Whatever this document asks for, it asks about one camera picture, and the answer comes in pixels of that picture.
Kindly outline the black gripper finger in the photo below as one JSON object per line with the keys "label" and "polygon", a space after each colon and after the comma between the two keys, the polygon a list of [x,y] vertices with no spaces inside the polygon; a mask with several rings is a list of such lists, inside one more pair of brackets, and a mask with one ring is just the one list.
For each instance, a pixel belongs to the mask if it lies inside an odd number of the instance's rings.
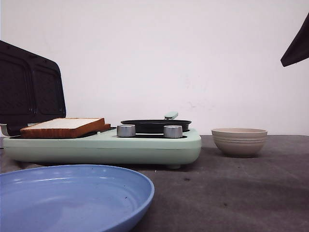
{"label": "black gripper finger", "polygon": [[309,15],[281,58],[283,67],[309,58]]}

